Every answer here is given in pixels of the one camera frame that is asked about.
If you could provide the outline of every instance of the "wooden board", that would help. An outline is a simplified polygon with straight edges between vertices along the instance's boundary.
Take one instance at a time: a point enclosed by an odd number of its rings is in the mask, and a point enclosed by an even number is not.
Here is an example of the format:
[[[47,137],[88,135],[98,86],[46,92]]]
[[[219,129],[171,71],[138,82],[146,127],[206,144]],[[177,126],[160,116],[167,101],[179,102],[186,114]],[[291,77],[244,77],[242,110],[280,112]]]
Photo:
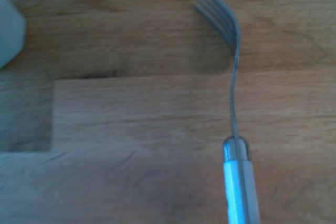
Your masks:
[[[227,223],[231,76],[58,81],[50,153],[0,156],[0,222]],[[335,223],[336,71],[242,73],[263,223]]]
[[[55,79],[214,74],[222,39],[193,0],[11,0],[28,21],[25,50],[0,70],[0,151],[48,151]],[[241,26],[240,71],[329,69],[334,0],[225,0]]]

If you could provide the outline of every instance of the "wooden surface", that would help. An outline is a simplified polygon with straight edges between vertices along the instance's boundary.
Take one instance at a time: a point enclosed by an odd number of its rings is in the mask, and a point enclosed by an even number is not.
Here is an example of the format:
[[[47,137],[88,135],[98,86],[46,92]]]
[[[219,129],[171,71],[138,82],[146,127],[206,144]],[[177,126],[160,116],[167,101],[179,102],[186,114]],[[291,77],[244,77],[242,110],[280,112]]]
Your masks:
[[[58,81],[50,153],[0,156],[0,222],[227,223],[230,74]],[[242,73],[264,224],[336,222],[336,71]]]
[[[11,0],[27,45],[0,70],[0,150],[49,151],[55,79],[230,71],[192,0]],[[240,72],[334,69],[335,0],[225,0],[242,30]]]

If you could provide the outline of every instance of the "fork handle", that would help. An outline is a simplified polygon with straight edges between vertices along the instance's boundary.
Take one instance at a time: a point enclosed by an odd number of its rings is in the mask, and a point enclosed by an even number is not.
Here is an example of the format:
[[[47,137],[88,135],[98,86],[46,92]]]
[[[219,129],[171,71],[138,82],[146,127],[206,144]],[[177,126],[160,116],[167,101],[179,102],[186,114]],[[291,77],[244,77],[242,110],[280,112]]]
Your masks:
[[[244,187],[239,174],[241,162]],[[249,160],[231,160],[224,163],[226,198],[228,202],[228,218],[230,224],[260,224],[258,199],[252,162]],[[243,194],[246,194],[247,208],[244,209]]]

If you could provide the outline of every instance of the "fork tine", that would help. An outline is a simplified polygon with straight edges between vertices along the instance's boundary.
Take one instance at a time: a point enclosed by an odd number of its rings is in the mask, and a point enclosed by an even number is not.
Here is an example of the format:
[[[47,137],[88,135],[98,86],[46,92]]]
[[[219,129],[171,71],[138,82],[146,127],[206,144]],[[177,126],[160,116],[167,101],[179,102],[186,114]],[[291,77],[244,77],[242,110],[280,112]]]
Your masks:
[[[234,13],[223,0],[196,0],[196,9],[220,32],[230,49],[240,44],[239,24]]]
[[[222,25],[225,26],[225,28],[233,34],[235,32],[234,23],[232,22],[231,19],[229,19],[229,15],[222,10],[221,6],[218,5],[216,2],[214,2],[213,0],[202,0],[202,1],[208,4],[208,8],[216,13],[214,15],[218,17]]]
[[[196,0],[196,9],[203,14],[204,17],[219,31],[219,33],[224,37],[225,41],[229,45],[230,49],[233,48],[234,35],[230,31],[227,24],[223,21],[223,18],[217,14],[209,5],[209,3],[204,0]]]
[[[235,14],[231,11],[231,9],[225,4],[225,2],[223,0],[213,0],[219,7],[220,9],[225,13],[225,17],[227,17],[233,27],[235,27],[236,29],[239,28],[238,25],[238,21],[236,19]]]

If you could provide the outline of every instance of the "metal fork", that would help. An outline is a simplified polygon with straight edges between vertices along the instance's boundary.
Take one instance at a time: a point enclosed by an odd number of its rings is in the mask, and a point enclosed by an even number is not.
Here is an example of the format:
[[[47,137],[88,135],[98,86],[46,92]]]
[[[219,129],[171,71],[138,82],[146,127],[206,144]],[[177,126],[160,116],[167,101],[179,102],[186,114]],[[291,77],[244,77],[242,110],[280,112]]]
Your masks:
[[[224,177],[230,224],[259,224],[259,208],[248,144],[238,134],[235,109],[235,86],[240,50],[237,18],[223,0],[196,0],[196,9],[219,31],[235,56],[230,89],[233,135],[223,144]]]

